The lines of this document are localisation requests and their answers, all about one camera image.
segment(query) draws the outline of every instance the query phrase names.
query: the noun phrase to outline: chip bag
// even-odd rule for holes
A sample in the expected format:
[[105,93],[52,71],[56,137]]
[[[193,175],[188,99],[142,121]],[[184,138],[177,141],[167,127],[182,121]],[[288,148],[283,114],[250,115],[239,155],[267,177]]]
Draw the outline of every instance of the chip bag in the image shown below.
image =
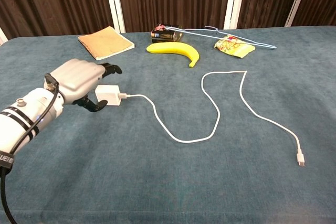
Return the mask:
[[245,57],[249,52],[256,49],[254,46],[246,44],[242,40],[231,35],[227,35],[223,39],[217,41],[215,48],[218,48],[220,51],[228,55],[239,58]]

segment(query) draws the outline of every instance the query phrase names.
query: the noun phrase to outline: spiral notebook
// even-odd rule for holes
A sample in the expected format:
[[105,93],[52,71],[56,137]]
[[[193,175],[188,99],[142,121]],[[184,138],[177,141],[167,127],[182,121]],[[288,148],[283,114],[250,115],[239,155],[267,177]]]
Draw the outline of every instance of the spiral notebook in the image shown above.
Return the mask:
[[111,26],[90,35],[79,36],[78,40],[96,60],[134,48],[133,42],[118,34]]

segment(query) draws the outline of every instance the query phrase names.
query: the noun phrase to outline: robotic arm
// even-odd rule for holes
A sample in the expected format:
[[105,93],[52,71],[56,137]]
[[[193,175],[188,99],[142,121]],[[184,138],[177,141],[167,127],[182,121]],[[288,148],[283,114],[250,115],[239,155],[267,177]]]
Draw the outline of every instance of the robotic arm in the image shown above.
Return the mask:
[[56,119],[66,104],[77,104],[97,112],[107,105],[94,104],[88,93],[111,73],[122,73],[116,65],[97,65],[72,59],[45,75],[43,88],[37,88],[0,112],[0,166],[11,169],[14,154]]

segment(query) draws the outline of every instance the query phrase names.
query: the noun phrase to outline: yellow banana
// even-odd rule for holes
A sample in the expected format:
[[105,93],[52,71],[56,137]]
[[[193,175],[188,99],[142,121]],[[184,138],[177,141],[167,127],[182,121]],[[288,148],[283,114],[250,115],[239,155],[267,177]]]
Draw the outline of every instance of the yellow banana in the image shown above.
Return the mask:
[[159,42],[147,47],[147,51],[153,54],[179,54],[187,56],[191,62],[190,68],[193,68],[199,60],[199,54],[192,46],[182,42]]

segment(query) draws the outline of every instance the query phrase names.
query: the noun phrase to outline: blue wire hanger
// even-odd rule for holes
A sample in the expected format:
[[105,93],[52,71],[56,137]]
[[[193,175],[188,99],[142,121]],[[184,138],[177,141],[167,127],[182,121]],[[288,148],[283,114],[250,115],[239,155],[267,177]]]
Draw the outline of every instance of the blue wire hanger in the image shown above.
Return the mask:
[[198,36],[203,36],[203,37],[208,37],[208,38],[223,39],[223,40],[231,41],[230,39],[224,39],[224,38],[219,38],[219,37],[215,37],[215,36],[210,36],[210,35],[205,35],[205,34],[197,34],[197,33],[190,32],[190,31],[216,31],[216,32],[218,32],[220,34],[230,35],[230,36],[233,36],[233,37],[236,37],[236,38],[239,38],[239,39],[243,39],[245,41],[249,41],[249,42],[245,42],[245,41],[242,42],[242,43],[245,43],[245,44],[249,44],[249,45],[253,45],[253,46],[258,46],[258,47],[266,47],[266,48],[269,48],[269,49],[276,49],[277,48],[276,46],[273,46],[273,45],[269,45],[269,44],[266,44],[266,43],[256,42],[256,41],[253,41],[253,40],[250,40],[250,39],[246,39],[246,38],[243,38],[243,37],[239,37],[239,36],[236,36],[236,35],[225,33],[223,31],[219,31],[218,28],[213,27],[213,26],[205,26],[205,27],[208,27],[208,28],[199,28],[199,29],[188,28],[188,29],[181,29],[181,28],[177,28],[177,27],[165,26],[165,29],[172,30],[172,31],[180,31],[180,32],[186,33],[186,34],[193,34],[193,35],[198,35]]

